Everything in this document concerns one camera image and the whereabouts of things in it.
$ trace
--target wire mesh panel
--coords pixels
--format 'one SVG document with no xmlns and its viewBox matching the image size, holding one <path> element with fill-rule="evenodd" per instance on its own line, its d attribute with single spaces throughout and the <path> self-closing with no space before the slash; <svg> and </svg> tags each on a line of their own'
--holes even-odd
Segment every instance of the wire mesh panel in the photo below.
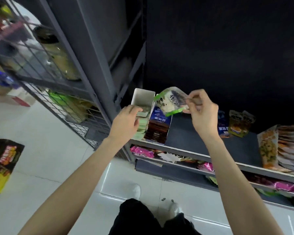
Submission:
<svg viewBox="0 0 294 235">
<path fill-rule="evenodd" d="M 109 134 L 109 122 L 56 33 L 33 23 L 22 6 L 12 0 L 0 0 L 0 9 L 6 10 L 0 15 L 0 66 L 4 74 L 21 82 L 25 90 L 96 149 Z M 124 151 L 117 156 L 128 158 Z"/>
</svg>

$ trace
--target white sneaker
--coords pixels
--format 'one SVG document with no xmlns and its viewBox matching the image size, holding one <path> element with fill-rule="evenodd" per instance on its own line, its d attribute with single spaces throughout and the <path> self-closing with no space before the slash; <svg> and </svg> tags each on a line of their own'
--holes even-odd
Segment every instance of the white sneaker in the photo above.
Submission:
<svg viewBox="0 0 294 235">
<path fill-rule="evenodd" d="M 136 200 L 139 200 L 139 198 L 140 198 L 140 186 L 138 184 L 134 185 L 133 198 L 136 199 Z"/>
<path fill-rule="evenodd" d="M 170 205 L 169 211 L 170 211 L 170 219 L 173 219 L 179 213 L 183 213 L 183 210 L 181 209 L 179 204 L 175 203 L 173 200 L 172 200 L 172 204 Z"/>
</svg>

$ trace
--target white tiled floor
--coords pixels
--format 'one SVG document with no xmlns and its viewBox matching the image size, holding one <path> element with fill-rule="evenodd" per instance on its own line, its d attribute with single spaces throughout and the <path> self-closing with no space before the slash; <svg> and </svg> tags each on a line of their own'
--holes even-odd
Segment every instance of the white tiled floor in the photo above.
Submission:
<svg viewBox="0 0 294 235">
<path fill-rule="evenodd" d="M 25 145 L 0 194 L 0 235 L 13 235 L 93 150 L 39 103 L 31 108 L 0 104 L 0 138 Z M 203 235 L 232 234 L 219 193 L 136 172 L 128 162 L 114 159 L 70 235 L 108 234 L 133 184 L 141 186 L 141 201 L 161 223 L 173 199 Z M 294 235 L 294 211 L 268 208 L 285 234 Z"/>
</svg>

